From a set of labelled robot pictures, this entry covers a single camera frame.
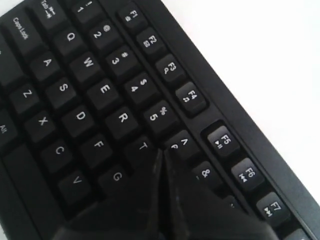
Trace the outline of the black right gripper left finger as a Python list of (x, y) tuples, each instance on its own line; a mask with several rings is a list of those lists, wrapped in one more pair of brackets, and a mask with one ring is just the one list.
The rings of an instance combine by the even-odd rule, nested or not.
[(159, 239), (159, 185), (163, 156), (161, 149), (144, 155), (142, 164), (122, 190), (61, 226), (53, 238)]

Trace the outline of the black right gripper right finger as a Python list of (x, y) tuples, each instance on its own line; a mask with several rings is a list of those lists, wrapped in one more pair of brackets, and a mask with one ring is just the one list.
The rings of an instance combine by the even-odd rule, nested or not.
[(233, 208), (196, 179), (176, 152), (163, 153), (174, 240), (276, 240), (263, 220)]

